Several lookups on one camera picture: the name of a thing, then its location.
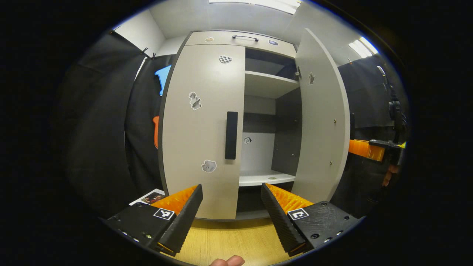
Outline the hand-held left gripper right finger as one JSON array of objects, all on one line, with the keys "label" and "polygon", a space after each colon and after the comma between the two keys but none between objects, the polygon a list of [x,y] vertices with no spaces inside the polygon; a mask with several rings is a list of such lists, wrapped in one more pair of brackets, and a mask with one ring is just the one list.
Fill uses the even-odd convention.
[{"label": "hand-held left gripper right finger", "polygon": [[261,185],[261,201],[289,256],[322,249],[364,221],[328,201],[312,203],[268,183]]}]

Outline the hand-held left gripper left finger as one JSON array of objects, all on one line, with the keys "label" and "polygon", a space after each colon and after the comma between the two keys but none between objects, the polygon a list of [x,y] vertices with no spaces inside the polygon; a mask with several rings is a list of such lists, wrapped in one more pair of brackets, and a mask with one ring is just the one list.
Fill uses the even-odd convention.
[{"label": "hand-held left gripper left finger", "polygon": [[198,184],[152,204],[136,202],[103,222],[144,249],[176,256],[202,200]]}]

